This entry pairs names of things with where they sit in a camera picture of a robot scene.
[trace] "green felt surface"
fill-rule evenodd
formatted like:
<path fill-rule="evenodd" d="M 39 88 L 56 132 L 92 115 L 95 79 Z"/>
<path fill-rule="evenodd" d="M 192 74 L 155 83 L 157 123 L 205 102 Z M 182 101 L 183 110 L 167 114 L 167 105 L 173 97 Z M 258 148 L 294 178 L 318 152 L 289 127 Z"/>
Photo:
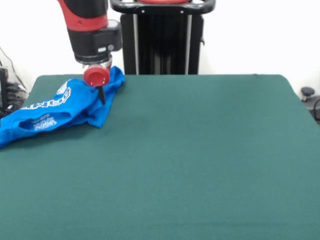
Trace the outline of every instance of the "green felt surface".
<path fill-rule="evenodd" d="M 0 240 L 317 240 L 319 143 L 282 76 L 127 76 L 102 129 L 0 151 Z"/>

